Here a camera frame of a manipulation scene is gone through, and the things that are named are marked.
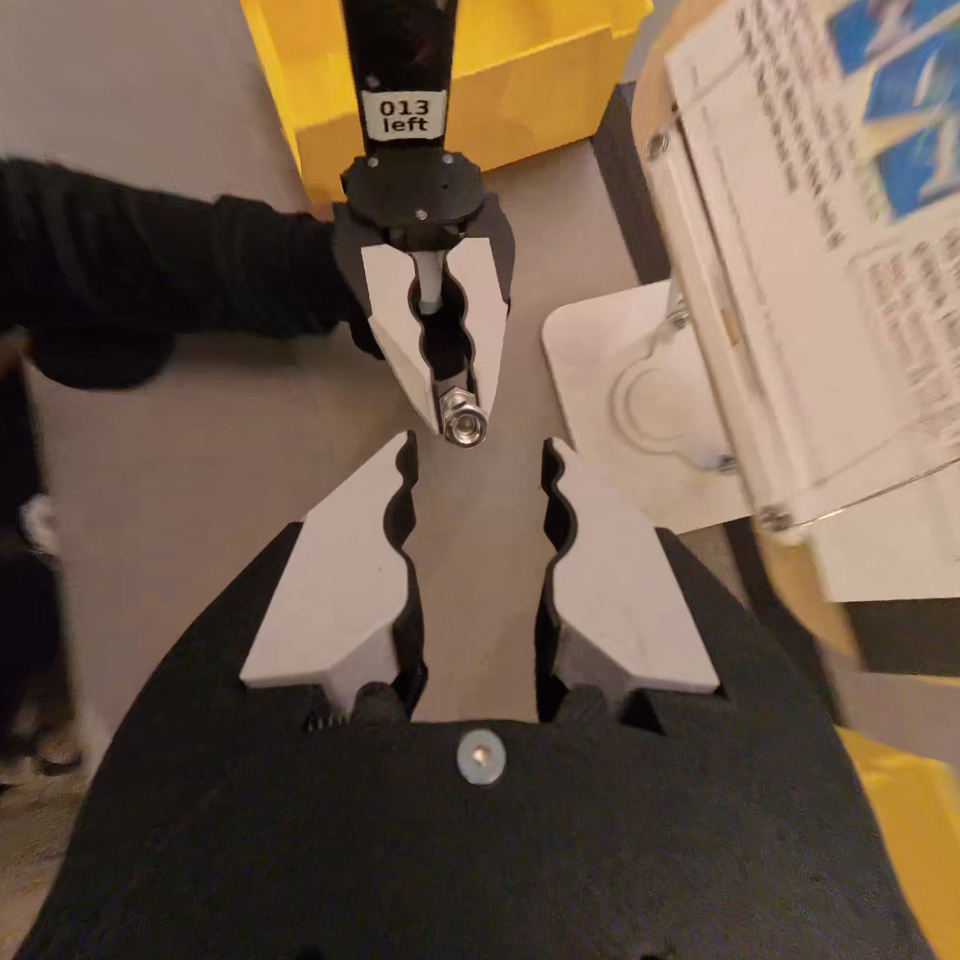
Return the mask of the person's left hand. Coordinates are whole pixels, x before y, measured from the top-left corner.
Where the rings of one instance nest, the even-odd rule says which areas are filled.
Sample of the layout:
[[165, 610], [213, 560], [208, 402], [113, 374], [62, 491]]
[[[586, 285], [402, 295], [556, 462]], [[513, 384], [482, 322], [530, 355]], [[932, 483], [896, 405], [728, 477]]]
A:
[[384, 360], [337, 265], [330, 222], [232, 196], [218, 198], [214, 213], [219, 306], [212, 330], [292, 341], [346, 327], [358, 350]]

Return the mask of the yellow plastic bin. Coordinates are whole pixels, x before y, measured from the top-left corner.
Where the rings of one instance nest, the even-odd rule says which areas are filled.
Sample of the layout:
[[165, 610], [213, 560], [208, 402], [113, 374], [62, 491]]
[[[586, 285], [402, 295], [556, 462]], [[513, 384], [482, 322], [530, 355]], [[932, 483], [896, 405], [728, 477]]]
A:
[[959, 957], [959, 791], [946, 763], [836, 732], [856, 769], [908, 905], [934, 954]]
[[[311, 201], [342, 201], [363, 153], [339, 2], [243, 1], [283, 135]], [[483, 171], [588, 138], [649, 1], [458, 3], [446, 144]]]

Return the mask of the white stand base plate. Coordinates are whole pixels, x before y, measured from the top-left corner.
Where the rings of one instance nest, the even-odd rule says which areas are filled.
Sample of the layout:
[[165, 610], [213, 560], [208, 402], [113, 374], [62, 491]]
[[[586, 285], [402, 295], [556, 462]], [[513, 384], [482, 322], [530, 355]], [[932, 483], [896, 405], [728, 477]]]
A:
[[692, 319], [662, 330], [667, 282], [559, 307], [541, 341], [572, 448], [682, 534], [752, 508]]

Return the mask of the silver hex nut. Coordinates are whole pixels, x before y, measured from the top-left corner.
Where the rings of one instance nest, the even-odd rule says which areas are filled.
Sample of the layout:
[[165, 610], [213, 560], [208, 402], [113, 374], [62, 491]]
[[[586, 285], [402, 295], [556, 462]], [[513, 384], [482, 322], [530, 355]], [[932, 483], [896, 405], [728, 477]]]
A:
[[448, 443], [459, 449], [474, 449], [481, 445], [487, 437], [487, 416], [479, 408], [465, 405], [447, 411], [442, 419], [444, 438]]

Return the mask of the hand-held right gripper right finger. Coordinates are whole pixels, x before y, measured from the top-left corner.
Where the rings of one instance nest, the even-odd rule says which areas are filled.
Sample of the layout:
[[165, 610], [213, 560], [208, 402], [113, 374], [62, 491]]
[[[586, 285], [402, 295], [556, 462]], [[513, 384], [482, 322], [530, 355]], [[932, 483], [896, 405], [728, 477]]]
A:
[[721, 679], [655, 524], [559, 438], [542, 447], [543, 530], [554, 555], [534, 628], [537, 718], [578, 687], [615, 718], [641, 691], [711, 696]]

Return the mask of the curved document stand board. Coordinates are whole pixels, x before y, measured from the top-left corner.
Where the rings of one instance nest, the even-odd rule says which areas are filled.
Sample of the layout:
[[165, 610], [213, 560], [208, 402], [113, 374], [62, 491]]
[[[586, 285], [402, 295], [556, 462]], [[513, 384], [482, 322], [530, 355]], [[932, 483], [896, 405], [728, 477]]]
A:
[[[714, 2], [656, 2], [654, 12], [639, 26], [623, 81], [613, 91], [603, 119], [592, 138], [607, 196], [640, 284], [667, 279], [671, 262], [642, 170], [643, 139], [656, 120], [669, 112], [664, 50], [714, 8]], [[754, 516], [727, 522], [724, 532], [740, 580], [754, 612], [789, 639], [798, 656], [817, 663], [814, 671], [834, 666], [903, 676], [957, 689], [953, 674], [924, 675], [907, 666], [941, 665], [942, 654], [953, 650], [958, 659], [958, 602], [903, 601], [889, 614], [870, 614], [870, 634], [879, 637], [894, 627], [894, 639], [880, 644], [899, 652], [864, 654], [842, 606], [823, 594], [817, 564], [805, 542], [791, 544], [757, 522]]]

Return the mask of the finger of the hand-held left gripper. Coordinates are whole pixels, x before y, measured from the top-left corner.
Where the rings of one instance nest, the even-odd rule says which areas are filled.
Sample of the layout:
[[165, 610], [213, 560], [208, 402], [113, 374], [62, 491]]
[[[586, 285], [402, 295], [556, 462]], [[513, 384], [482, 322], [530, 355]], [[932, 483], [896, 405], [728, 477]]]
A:
[[498, 391], [509, 307], [490, 240], [464, 238], [448, 254], [448, 272], [464, 300], [462, 329], [470, 343], [469, 379], [478, 405], [491, 414]]
[[407, 399], [434, 435], [441, 432], [434, 373], [424, 350], [424, 327], [412, 300], [414, 258], [394, 247], [363, 247], [370, 305], [368, 323]]

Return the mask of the clear stand bracket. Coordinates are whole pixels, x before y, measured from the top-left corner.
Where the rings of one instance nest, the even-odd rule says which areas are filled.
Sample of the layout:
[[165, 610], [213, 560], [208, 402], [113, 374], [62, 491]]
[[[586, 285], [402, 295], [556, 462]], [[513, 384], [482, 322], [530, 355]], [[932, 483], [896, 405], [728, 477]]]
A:
[[682, 286], [676, 276], [671, 276], [667, 283], [665, 314], [661, 329], [665, 336], [671, 338], [689, 327], [691, 315]]

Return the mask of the person's left forearm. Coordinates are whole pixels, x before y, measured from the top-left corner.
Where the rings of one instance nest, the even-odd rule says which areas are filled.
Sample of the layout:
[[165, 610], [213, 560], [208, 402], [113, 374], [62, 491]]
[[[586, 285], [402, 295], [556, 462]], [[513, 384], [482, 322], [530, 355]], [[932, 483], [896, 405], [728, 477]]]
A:
[[183, 334], [221, 329], [213, 203], [25, 158], [1, 164], [2, 328], [86, 391], [155, 377]]

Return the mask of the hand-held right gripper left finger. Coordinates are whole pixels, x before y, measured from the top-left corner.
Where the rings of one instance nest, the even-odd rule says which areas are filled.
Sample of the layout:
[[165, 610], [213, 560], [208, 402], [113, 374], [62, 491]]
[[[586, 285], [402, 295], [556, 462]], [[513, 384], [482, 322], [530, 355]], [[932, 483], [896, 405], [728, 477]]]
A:
[[424, 618], [404, 545], [418, 470], [417, 437], [403, 431], [308, 510], [241, 667], [245, 687], [318, 687], [346, 716], [368, 684], [417, 684]]

